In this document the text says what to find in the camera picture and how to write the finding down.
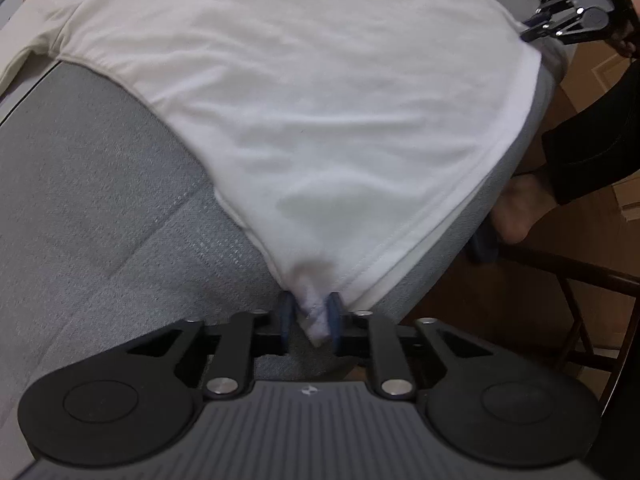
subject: wooden chair leg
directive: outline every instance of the wooden chair leg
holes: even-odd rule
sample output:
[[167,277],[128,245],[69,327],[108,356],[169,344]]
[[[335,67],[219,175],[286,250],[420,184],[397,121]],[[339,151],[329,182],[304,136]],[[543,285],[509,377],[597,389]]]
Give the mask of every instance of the wooden chair leg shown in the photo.
[[640,297],[640,278],[624,272],[585,264],[558,254],[543,253],[522,246],[500,245],[500,257],[534,269],[546,270],[569,280],[613,290],[632,298]]
[[616,368],[617,359],[615,357],[607,357],[606,355],[587,354],[586,352],[578,352],[572,350],[567,355],[567,360],[577,365],[595,368],[604,372],[612,372]]
[[572,290],[571,285],[566,278],[562,278],[558,275],[556,275],[556,278],[558,279],[560,288],[562,288],[562,293],[564,294],[566,304],[569,306],[571,315],[574,316],[574,320],[580,321],[580,339],[582,340],[584,351],[587,352],[587,354],[593,355],[593,343],[591,343],[589,332],[587,332],[587,327],[585,327],[584,325],[584,319],[582,318],[582,313],[580,311],[580,307],[578,306],[578,302],[575,301],[574,291]]
[[607,381],[607,385],[604,387],[604,391],[600,396],[600,405],[602,407],[602,411],[604,412],[607,409],[607,405],[611,399],[613,394],[613,390],[618,384],[618,379],[620,378],[620,372],[622,371],[623,366],[626,362],[626,357],[629,354],[629,348],[631,347],[631,343],[636,336],[636,331],[638,330],[638,323],[640,322],[640,298],[636,298],[636,302],[634,303],[634,309],[631,312],[631,318],[629,319],[629,325],[626,328],[625,338],[622,341],[622,346],[620,347],[620,352],[618,353],[618,357],[616,358],[616,365],[611,372],[609,380]]
[[574,320],[574,324],[571,326],[571,330],[569,330],[567,337],[564,339],[564,344],[556,358],[556,364],[554,365],[555,370],[562,371],[564,368],[569,352],[575,349],[578,339],[580,339],[580,329],[583,325],[584,323],[581,319]]

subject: person's foot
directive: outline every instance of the person's foot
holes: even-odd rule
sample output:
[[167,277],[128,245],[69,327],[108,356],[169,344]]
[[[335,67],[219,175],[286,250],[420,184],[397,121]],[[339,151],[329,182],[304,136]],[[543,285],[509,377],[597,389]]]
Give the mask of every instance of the person's foot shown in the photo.
[[515,176],[491,209],[491,222],[504,243],[517,244],[557,205],[556,199],[535,174]]

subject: metal screw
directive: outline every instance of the metal screw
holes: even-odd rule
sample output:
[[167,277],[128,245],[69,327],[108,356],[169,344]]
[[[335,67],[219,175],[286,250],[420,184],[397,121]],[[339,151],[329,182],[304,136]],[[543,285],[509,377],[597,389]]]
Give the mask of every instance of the metal screw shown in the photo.
[[215,394],[230,394],[238,389],[238,383],[228,377],[216,377],[207,381],[207,390]]
[[382,383],[382,391],[389,395],[405,395],[408,394],[414,386],[404,379],[389,379]]

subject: gray fabric cushion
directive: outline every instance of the gray fabric cushion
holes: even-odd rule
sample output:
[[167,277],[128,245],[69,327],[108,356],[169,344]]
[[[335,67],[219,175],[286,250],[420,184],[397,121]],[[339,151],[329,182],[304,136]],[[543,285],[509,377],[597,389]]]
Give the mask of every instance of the gray fabric cushion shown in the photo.
[[[529,7],[524,14],[535,7],[500,1]],[[401,319],[444,272],[520,160],[554,88],[541,70],[520,138],[375,309]],[[37,377],[181,317],[216,322],[273,306],[277,284],[200,164],[143,105],[85,68],[57,66],[0,126],[0,182],[3,480],[29,459],[15,405]],[[350,363],[295,330],[291,355],[259,359],[257,375],[318,377]]]

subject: white t-shirt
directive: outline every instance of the white t-shirt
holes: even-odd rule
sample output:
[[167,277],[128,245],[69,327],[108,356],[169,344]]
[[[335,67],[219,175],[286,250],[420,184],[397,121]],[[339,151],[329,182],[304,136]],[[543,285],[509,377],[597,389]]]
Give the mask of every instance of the white t-shirt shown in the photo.
[[494,0],[27,0],[0,91],[30,51],[112,78],[180,137],[315,342],[329,292],[370,308],[430,248],[540,67]]

